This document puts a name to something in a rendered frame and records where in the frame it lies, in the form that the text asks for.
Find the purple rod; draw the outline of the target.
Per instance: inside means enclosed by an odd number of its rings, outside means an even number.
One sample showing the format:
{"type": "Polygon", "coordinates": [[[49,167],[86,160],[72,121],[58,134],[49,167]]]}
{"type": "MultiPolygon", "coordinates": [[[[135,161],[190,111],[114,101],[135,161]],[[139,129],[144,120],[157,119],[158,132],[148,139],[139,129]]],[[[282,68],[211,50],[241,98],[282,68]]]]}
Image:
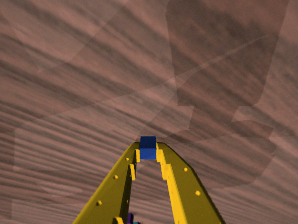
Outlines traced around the purple rod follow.
{"type": "Polygon", "coordinates": [[[127,224],[133,224],[134,215],[132,213],[128,213],[128,221],[127,224]]]}

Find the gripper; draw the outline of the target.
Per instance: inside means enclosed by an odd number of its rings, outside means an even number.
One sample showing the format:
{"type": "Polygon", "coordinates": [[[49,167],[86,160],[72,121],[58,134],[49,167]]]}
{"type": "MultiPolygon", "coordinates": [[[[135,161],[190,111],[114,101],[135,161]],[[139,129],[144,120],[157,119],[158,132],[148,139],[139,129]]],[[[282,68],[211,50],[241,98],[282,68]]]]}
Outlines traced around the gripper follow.
{"type": "MultiPolygon", "coordinates": [[[[156,146],[175,224],[226,224],[195,170],[167,144],[156,146]]],[[[127,224],[137,162],[140,142],[126,149],[72,224],[127,224]]]]}

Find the small blue cube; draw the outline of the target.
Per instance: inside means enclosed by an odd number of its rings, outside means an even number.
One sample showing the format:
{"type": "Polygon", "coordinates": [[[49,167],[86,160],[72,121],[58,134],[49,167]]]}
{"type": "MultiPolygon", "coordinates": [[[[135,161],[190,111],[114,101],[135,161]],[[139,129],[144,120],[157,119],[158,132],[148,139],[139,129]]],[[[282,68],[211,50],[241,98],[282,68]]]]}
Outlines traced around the small blue cube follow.
{"type": "Polygon", "coordinates": [[[156,159],[156,136],[141,136],[140,159],[156,159]]]}

